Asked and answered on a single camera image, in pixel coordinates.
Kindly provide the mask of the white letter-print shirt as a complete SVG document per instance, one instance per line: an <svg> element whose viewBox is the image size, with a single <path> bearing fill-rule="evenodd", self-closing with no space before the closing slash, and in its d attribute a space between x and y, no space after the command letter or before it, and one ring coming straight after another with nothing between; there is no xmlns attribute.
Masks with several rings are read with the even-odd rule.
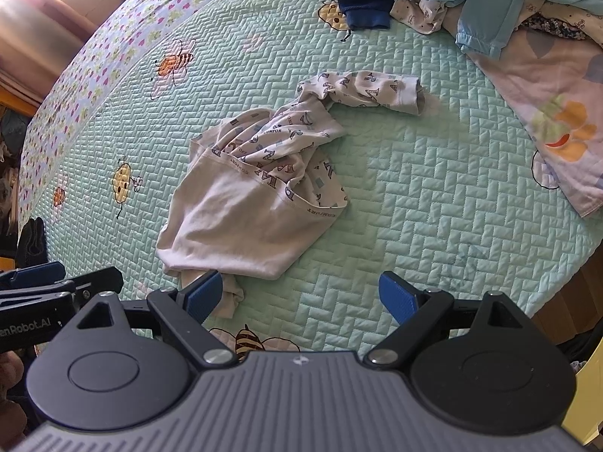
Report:
<svg viewBox="0 0 603 452"><path fill-rule="evenodd" d="M346 133L331 106L424 109L416 76L374 70L321 72L296 94L277 110L226 118L190 142L156 254L182 286L221 272L216 317L232 317L243 300L238 278L280 278L346 209L346 191L320 150Z"/></svg>

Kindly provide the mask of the black folded garment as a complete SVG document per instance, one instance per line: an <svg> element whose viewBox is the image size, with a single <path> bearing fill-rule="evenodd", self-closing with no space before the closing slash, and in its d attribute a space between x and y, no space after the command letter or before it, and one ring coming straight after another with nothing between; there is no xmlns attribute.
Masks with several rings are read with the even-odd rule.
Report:
<svg viewBox="0 0 603 452"><path fill-rule="evenodd" d="M26 268L47 262L48 251L44 221L40 217L30 218L20 233L15 265L17 268Z"/></svg>

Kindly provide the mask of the green quilted bee bedspread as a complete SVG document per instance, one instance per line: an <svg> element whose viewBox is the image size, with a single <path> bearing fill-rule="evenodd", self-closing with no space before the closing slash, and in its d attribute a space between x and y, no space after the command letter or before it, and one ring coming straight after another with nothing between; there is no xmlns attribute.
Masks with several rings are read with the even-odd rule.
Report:
<svg viewBox="0 0 603 452"><path fill-rule="evenodd" d="M539 311L602 241L569 201L601 142L580 43L519 32L498 61L448 33L336 30L335 0L127 0L30 123L18 219L124 296L216 269L208 322L274 347L366 351L378 276Z"/></svg>

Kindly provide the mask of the pink curtain left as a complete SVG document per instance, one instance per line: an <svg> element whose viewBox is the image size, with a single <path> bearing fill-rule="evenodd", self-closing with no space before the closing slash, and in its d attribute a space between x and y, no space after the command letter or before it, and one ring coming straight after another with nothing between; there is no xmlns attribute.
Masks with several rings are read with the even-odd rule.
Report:
<svg viewBox="0 0 603 452"><path fill-rule="evenodd" d="M39 105L96 30L61 0L1 0L1 84Z"/></svg>

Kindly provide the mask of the floral pillow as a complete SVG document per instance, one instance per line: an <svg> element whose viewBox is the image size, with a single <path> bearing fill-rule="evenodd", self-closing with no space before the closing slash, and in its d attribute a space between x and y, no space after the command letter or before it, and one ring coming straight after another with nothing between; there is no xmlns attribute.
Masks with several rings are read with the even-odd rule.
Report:
<svg viewBox="0 0 603 452"><path fill-rule="evenodd" d="M564 20L584 40L518 27L498 59L471 53L510 105L580 216L602 207L602 18L568 5L524 0L520 17Z"/></svg>

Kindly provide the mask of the white patterned garment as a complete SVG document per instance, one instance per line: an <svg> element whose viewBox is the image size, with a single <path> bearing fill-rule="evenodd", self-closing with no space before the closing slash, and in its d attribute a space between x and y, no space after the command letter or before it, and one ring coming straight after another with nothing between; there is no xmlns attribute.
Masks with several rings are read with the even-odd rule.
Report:
<svg viewBox="0 0 603 452"><path fill-rule="evenodd" d="M389 15L423 36L442 30L450 20L449 7L438 0L395 0Z"/></svg>

